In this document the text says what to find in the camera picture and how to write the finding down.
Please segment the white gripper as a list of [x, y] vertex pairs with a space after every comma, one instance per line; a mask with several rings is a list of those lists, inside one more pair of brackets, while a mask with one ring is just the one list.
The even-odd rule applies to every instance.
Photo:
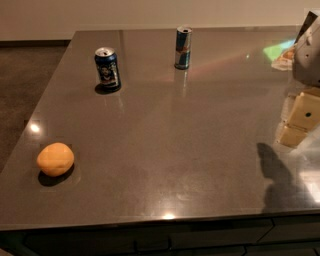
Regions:
[[320, 11], [308, 12], [295, 40], [293, 77], [310, 87], [284, 101], [276, 142], [296, 148], [320, 125]]

